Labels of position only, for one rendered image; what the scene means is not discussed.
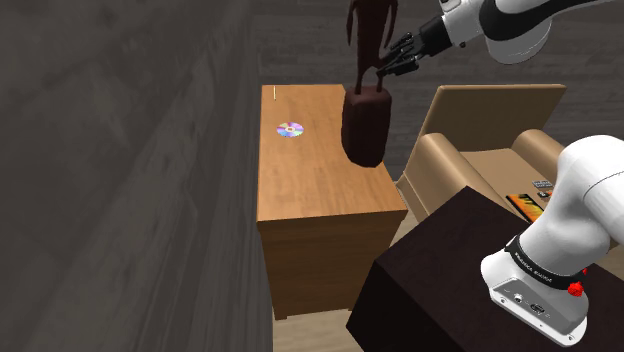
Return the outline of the orange and black book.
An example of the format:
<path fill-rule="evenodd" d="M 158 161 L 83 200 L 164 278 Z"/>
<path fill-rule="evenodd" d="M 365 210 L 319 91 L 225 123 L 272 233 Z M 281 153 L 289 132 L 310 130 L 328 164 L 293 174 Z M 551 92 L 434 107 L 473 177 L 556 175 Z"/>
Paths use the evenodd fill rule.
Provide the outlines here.
<path fill-rule="evenodd" d="M 528 194 L 509 194 L 506 199 L 529 223 L 534 223 L 544 212 Z"/>

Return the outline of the wooden chest of drawers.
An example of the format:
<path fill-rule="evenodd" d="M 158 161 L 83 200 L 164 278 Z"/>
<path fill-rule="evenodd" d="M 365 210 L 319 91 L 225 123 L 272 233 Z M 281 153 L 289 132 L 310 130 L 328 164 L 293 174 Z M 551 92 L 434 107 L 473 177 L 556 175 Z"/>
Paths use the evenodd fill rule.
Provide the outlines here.
<path fill-rule="evenodd" d="M 342 85 L 265 85 L 256 224 L 276 319 L 351 309 L 407 208 L 384 165 L 349 161 L 340 138 Z M 296 122 L 294 138 L 276 127 Z"/>

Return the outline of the shiny compact disc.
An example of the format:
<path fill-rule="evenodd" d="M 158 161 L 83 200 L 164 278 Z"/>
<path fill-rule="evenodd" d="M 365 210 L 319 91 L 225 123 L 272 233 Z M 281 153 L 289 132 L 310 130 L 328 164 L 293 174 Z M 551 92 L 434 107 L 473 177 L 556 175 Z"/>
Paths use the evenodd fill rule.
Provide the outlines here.
<path fill-rule="evenodd" d="M 294 138 L 303 134 L 304 127 L 296 122 L 285 122 L 276 127 L 276 132 L 282 137 Z"/>

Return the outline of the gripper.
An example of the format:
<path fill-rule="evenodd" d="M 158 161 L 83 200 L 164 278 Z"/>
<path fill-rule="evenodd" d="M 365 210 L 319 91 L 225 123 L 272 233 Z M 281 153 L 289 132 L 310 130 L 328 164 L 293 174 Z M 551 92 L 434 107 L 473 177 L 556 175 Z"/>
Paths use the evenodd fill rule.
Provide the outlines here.
<path fill-rule="evenodd" d="M 419 28 L 405 33 L 393 43 L 376 71 L 379 77 L 400 76 L 419 68 L 419 57 L 433 57 L 453 46 L 442 16 L 436 16 Z"/>

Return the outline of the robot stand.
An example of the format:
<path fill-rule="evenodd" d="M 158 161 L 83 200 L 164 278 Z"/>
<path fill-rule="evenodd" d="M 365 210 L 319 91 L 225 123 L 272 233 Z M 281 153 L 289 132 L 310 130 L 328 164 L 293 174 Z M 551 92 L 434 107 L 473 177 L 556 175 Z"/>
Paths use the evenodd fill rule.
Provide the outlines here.
<path fill-rule="evenodd" d="M 346 327 L 364 352 L 624 352 L 624 281 L 592 265 L 564 348 L 492 302 L 481 260 L 528 224 L 466 187 L 372 264 Z"/>

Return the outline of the dark brown figure statue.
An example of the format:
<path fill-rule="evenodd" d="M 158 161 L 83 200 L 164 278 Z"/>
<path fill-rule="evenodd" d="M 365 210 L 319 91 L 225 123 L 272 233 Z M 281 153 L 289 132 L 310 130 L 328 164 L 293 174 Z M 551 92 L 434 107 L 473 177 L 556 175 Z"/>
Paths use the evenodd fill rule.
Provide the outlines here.
<path fill-rule="evenodd" d="M 387 47 L 394 33 L 397 0 L 350 0 L 346 22 L 347 40 L 356 34 L 356 83 L 345 91 L 341 143 L 348 159 L 362 167 L 375 168 L 382 161 L 388 138 L 392 97 L 383 87 L 383 77 L 365 86 L 370 68 L 384 66 L 379 50 Z"/>

